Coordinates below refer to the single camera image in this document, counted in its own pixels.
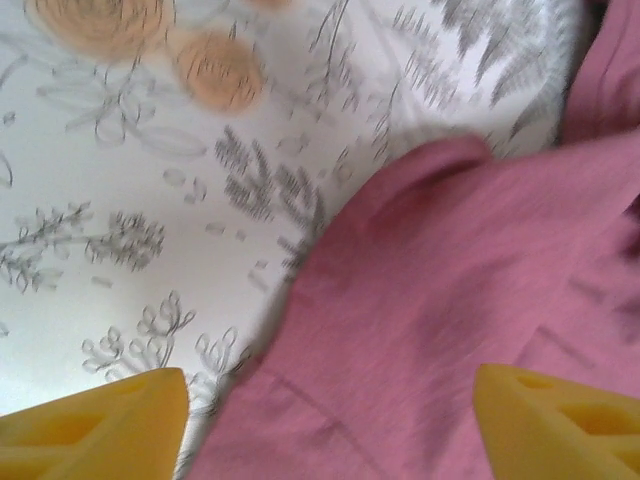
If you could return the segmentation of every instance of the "pink sleeve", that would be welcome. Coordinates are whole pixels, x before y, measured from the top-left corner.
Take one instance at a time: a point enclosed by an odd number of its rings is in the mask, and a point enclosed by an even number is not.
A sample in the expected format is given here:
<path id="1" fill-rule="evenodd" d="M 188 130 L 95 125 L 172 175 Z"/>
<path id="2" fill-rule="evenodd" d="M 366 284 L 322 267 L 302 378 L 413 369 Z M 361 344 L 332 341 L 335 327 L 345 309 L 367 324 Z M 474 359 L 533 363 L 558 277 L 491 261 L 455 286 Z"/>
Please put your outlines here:
<path id="1" fill-rule="evenodd" d="M 571 88 L 564 143 L 598 138 L 640 124 L 640 2 L 610 0 L 591 49 Z"/>

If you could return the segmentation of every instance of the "fabric fold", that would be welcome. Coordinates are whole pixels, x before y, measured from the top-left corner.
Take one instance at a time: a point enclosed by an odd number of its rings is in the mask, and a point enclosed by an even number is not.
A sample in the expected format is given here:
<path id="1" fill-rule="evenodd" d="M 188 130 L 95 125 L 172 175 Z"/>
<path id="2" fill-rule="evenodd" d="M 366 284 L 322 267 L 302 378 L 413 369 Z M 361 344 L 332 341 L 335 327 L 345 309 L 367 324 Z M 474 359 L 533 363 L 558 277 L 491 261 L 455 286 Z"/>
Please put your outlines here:
<path id="1" fill-rule="evenodd" d="M 565 292 L 589 260 L 585 252 L 627 222 L 640 192 L 640 136 L 509 164 L 491 163 L 474 142 L 421 147 L 347 204 L 294 283 L 275 342 L 231 394 L 190 479 L 252 478 L 242 472 L 263 464 L 261 478 L 274 479 L 354 471 L 357 478 L 491 478 L 483 477 L 489 470 L 471 410 L 475 369 L 518 363 L 541 331 L 551 332 L 543 343 L 554 335 L 598 340 L 566 327 L 595 328 L 572 317 L 589 302 Z M 613 252 L 613 261 L 626 261 Z M 529 357 L 548 369 L 538 353 Z M 593 370 L 598 361 L 586 365 Z M 264 391 L 274 378 L 299 392 L 287 408 L 273 409 L 277 395 Z M 340 455 L 321 441 L 327 425 L 349 439 Z M 273 470 L 278 445 L 286 455 Z"/>

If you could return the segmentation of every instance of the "flower illustration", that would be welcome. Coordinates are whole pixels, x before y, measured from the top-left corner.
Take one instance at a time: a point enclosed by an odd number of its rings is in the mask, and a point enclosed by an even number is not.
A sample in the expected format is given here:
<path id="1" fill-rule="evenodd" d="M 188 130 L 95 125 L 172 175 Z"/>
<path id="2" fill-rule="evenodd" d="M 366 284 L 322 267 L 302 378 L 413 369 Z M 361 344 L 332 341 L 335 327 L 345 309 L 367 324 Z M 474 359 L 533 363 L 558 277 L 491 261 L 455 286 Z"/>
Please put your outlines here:
<path id="1" fill-rule="evenodd" d="M 225 34 L 196 36 L 180 51 L 176 66 L 193 96 L 215 110 L 238 113 L 262 92 L 264 78 L 253 52 Z"/>
<path id="2" fill-rule="evenodd" d="M 166 0 L 27 0 L 63 43 L 99 60 L 134 60 L 162 35 Z"/>
<path id="3" fill-rule="evenodd" d="M 131 270 L 142 270 L 162 252 L 164 227 L 147 224 L 141 214 L 112 214 L 110 233 L 90 239 L 85 255 L 92 263 L 110 258 L 116 265 L 127 265 Z"/>

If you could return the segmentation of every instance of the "pink fabric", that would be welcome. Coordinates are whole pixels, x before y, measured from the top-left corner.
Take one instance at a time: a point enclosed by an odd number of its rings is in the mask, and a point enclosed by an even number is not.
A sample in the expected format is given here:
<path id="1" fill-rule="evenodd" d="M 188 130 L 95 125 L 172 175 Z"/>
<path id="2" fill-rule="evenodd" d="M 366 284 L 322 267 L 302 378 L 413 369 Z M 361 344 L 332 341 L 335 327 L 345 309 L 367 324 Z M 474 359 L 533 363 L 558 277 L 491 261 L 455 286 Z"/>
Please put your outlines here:
<path id="1" fill-rule="evenodd" d="M 592 99 L 598 120 L 577 128 L 575 98 L 570 139 L 633 124 Z M 639 192 L 636 132 L 501 164 L 465 137 L 379 172 L 312 252 L 188 479 L 490 479 L 471 408 L 485 362 L 640 396 Z"/>
<path id="2" fill-rule="evenodd" d="M 611 0 L 567 101 L 563 142 L 593 139 L 640 124 L 640 2 Z"/>

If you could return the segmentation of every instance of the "yellow corner piece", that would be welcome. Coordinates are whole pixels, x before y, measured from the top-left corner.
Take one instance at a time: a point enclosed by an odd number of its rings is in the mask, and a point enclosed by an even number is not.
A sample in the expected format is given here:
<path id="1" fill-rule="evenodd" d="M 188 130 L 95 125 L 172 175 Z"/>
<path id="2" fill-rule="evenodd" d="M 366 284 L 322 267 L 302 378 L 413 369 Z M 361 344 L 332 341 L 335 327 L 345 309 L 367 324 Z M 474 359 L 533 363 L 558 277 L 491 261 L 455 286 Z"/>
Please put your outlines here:
<path id="1" fill-rule="evenodd" d="M 483 365 L 473 404 L 496 480 L 639 480 L 640 401 Z"/>
<path id="2" fill-rule="evenodd" d="M 169 480 L 188 407 L 166 368 L 0 417 L 0 479 Z"/>

